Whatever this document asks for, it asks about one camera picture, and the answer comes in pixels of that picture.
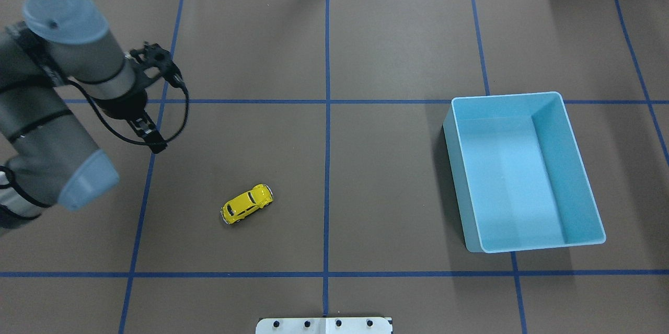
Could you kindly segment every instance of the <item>black cable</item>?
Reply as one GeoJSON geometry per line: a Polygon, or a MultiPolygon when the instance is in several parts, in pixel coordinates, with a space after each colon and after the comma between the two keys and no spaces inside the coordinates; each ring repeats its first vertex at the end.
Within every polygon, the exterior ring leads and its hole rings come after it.
{"type": "Polygon", "coordinates": [[[12,187],[15,180],[14,171],[9,169],[9,167],[0,165],[0,172],[4,172],[5,179],[7,179],[7,184],[0,184],[0,189],[7,189],[9,187],[12,187]]]}
{"type": "Polygon", "coordinates": [[[98,120],[100,120],[100,122],[102,122],[102,125],[104,125],[105,128],[107,128],[107,130],[110,131],[112,134],[114,134],[118,139],[121,139],[124,142],[131,143],[131,144],[136,144],[138,146],[163,146],[167,143],[170,143],[175,138],[177,138],[179,136],[179,134],[181,134],[181,132],[186,127],[186,122],[188,121],[188,110],[189,110],[189,106],[190,106],[190,96],[188,94],[188,89],[186,88],[186,85],[182,85],[180,87],[181,91],[183,91],[184,97],[186,98],[186,109],[184,110],[184,113],[183,113],[183,122],[181,123],[181,127],[177,130],[177,132],[174,133],[173,136],[169,137],[168,139],[165,139],[162,142],[150,143],[150,142],[139,142],[139,141],[135,141],[134,139],[126,138],[126,136],[123,136],[119,132],[115,131],[110,126],[110,124],[108,124],[108,122],[105,120],[105,118],[102,116],[102,114],[100,113],[100,110],[98,110],[98,106],[95,105],[95,102],[93,102],[93,99],[85,91],[85,89],[80,84],[78,84],[74,81],[70,80],[68,83],[71,84],[72,86],[74,86],[76,89],[78,89],[82,93],[82,95],[84,95],[84,98],[86,98],[86,101],[88,101],[91,108],[93,108],[93,112],[95,112],[95,115],[98,117],[98,120]]]}

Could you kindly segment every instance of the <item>brown table surface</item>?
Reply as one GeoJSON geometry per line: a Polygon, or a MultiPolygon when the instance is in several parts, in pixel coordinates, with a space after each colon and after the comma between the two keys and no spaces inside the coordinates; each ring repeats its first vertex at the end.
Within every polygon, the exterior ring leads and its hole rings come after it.
{"type": "MultiPolygon", "coordinates": [[[[668,0],[94,1],[123,48],[172,48],[191,117],[154,157],[58,89],[122,181],[0,238],[0,332],[669,332],[668,0]],[[607,241],[470,253],[449,101],[533,91],[564,96],[607,241]],[[259,182],[275,203],[222,224],[259,182]]],[[[162,90],[169,134],[183,100],[162,90]]]]}

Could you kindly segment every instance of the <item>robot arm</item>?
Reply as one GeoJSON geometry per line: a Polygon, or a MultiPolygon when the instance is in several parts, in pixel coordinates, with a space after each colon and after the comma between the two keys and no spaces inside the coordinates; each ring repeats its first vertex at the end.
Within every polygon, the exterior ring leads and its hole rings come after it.
{"type": "Polygon", "coordinates": [[[73,84],[116,136],[159,153],[165,141],[144,111],[146,88],[164,77],[186,95],[181,72],[157,44],[124,55],[91,0],[27,0],[26,22],[0,32],[0,132],[18,152],[0,166],[0,235],[59,203],[78,210],[119,182],[111,161],[54,90],[73,84]],[[156,67],[159,74],[145,71],[156,67]],[[79,83],[72,82],[74,77],[79,83]],[[103,120],[126,120],[142,141],[103,120]]]}

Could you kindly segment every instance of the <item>cable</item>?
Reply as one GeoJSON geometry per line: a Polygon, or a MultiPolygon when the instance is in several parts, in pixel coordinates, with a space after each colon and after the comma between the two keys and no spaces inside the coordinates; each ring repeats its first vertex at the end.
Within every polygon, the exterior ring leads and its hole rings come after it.
{"type": "Polygon", "coordinates": [[[126,138],[126,136],[123,136],[119,132],[115,131],[111,127],[111,125],[108,124],[108,122],[105,120],[105,118],[102,116],[102,114],[100,113],[100,110],[98,110],[98,106],[95,105],[95,103],[93,102],[93,99],[85,91],[85,89],[79,83],[74,82],[72,80],[68,81],[68,83],[71,84],[72,86],[74,86],[76,89],[78,89],[82,93],[82,95],[84,95],[84,98],[86,98],[86,101],[88,101],[91,108],[93,108],[93,112],[95,112],[95,115],[98,117],[98,120],[100,120],[100,122],[102,122],[102,125],[105,126],[105,128],[107,128],[107,130],[110,131],[112,134],[114,134],[118,139],[121,139],[124,142],[131,143],[131,144],[136,144],[138,146],[162,146],[162,145],[165,145],[167,143],[170,143],[171,141],[174,141],[174,139],[177,138],[179,136],[179,134],[181,134],[181,132],[186,127],[186,122],[188,121],[188,110],[189,110],[189,106],[190,106],[190,96],[188,94],[188,89],[186,88],[186,85],[182,85],[180,87],[181,91],[183,91],[184,97],[186,98],[186,109],[184,110],[184,113],[183,113],[183,122],[181,123],[181,127],[177,130],[177,132],[174,133],[173,136],[169,137],[168,139],[165,139],[162,142],[149,143],[149,142],[139,142],[139,141],[135,141],[134,139],[126,138]]]}

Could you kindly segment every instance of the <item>blue tape line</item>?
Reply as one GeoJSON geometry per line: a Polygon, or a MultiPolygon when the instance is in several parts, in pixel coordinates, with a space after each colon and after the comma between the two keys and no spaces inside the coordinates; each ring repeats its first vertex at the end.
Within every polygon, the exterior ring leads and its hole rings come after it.
{"type": "MultiPolygon", "coordinates": [[[[285,272],[134,272],[133,278],[467,278],[467,277],[589,277],[669,275],[669,269],[523,270],[523,271],[285,271],[285,272]]],[[[0,278],[128,278],[129,272],[3,271],[0,278]]]]}
{"type": "Polygon", "coordinates": [[[518,260],[516,260],[516,252],[510,251],[511,265],[513,267],[513,281],[516,284],[516,299],[518,300],[518,314],[521,318],[521,331],[527,334],[527,322],[525,320],[525,304],[523,304],[523,290],[521,289],[521,277],[518,274],[518,260]]]}
{"type": "Polygon", "coordinates": [[[126,284],[126,293],[123,298],[123,309],[121,310],[121,321],[119,322],[119,334],[123,334],[125,331],[125,322],[128,317],[128,307],[130,306],[130,295],[132,291],[132,275],[128,277],[128,282],[126,284]]]}
{"type": "MultiPolygon", "coordinates": [[[[165,103],[184,103],[184,99],[166,99],[165,103]]],[[[310,99],[191,99],[196,105],[324,105],[325,100],[310,99]]]]}
{"type": "Polygon", "coordinates": [[[127,272],[3,271],[0,278],[127,278],[127,272]]]}
{"type": "Polygon", "coordinates": [[[664,143],[662,130],[660,129],[660,124],[658,123],[657,116],[655,115],[653,103],[650,100],[650,94],[648,94],[648,88],[645,86],[645,81],[643,80],[643,75],[641,74],[641,68],[639,67],[639,62],[636,59],[636,53],[634,53],[634,48],[631,45],[631,40],[629,39],[629,34],[625,25],[625,19],[623,18],[623,11],[620,8],[620,2],[619,0],[614,0],[614,2],[616,3],[616,10],[618,12],[618,19],[620,20],[620,26],[623,30],[623,35],[625,36],[625,41],[628,44],[629,55],[631,55],[631,60],[634,63],[634,69],[636,70],[636,75],[639,79],[639,83],[641,84],[641,89],[643,90],[643,96],[645,96],[645,100],[648,103],[648,110],[650,111],[650,117],[653,119],[655,132],[657,132],[658,138],[660,139],[660,145],[662,146],[662,152],[664,153],[664,160],[666,161],[667,165],[669,165],[669,151],[667,151],[666,143],[664,143]]]}
{"type": "Polygon", "coordinates": [[[512,271],[332,271],[331,278],[513,277],[512,271]]]}
{"type": "Polygon", "coordinates": [[[320,271],[285,272],[136,272],[136,278],[322,278],[320,271]]]}
{"type": "MultiPolygon", "coordinates": [[[[85,105],[86,99],[65,99],[69,105],[85,105]]],[[[182,105],[184,99],[148,99],[148,103],[182,105]]],[[[327,100],[311,99],[191,99],[192,105],[324,105],[327,100]]],[[[449,105],[450,99],[332,99],[331,105],[449,105]]],[[[645,100],[564,100],[566,105],[647,105],[645,100]]],[[[651,100],[653,105],[669,105],[669,100],[651,100]]]]}
{"type": "Polygon", "coordinates": [[[323,197],[323,317],[328,315],[330,269],[330,0],[325,0],[325,193],[323,197]]]}
{"type": "Polygon", "coordinates": [[[669,275],[669,270],[526,270],[519,271],[521,277],[561,277],[561,276],[616,276],[616,275],[669,275]]]}
{"type": "MultiPolygon", "coordinates": [[[[172,45],[170,46],[170,54],[174,56],[174,51],[177,46],[177,37],[179,36],[179,24],[181,22],[181,11],[183,9],[183,0],[179,0],[179,8],[177,9],[177,19],[174,24],[174,32],[172,33],[172,45]]],[[[156,128],[160,130],[160,125],[163,121],[163,112],[165,110],[165,98],[167,97],[167,82],[163,84],[163,96],[160,99],[160,109],[158,110],[158,120],[156,128]]],[[[146,172],[146,182],[144,183],[144,195],[142,196],[142,207],[139,211],[139,220],[137,223],[137,231],[134,238],[134,246],[132,248],[132,259],[130,265],[130,275],[128,276],[128,283],[126,285],[126,294],[123,299],[123,309],[121,311],[121,319],[119,323],[119,334],[123,334],[125,330],[125,322],[128,315],[128,307],[130,305],[130,297],[132,294],[132,280],[134,278],[134,270],[137,265],[137,255],[139,253],[139,244],[142,239],[142,229],[144,227],[144,215],[146,213],[146,205],[148,204],[148,193],[151,190],[151,177],[153,176],[153,166],[155,164],[156,155],[151,154],[148,161],[148,171],[146,172]]]]}
{"type": "Polygon", "coordinates": [[[333,105],[448,105],[447,99],[361,99],[361,100],[331,100],[333,105]]]}
{"type": "Polygon", "coordinates": [[[478,10],[476,10],[476,0],[471,0],[471,11],[474,13],[476,43],[478,43],[478,58],[481,60],[481,73],[483,74],[483,86],[486,88],[486,95],[490,95],[490,87],[488,86],[488,69],[486,68],[486,57],[483,54],[483,41],[481,40],[481,29],[478,25],[478,10]]]}
{"type": "Polygon", "coordinates": [[[566,105],[646,105],[645,100],[564,100],[566,105]]]}

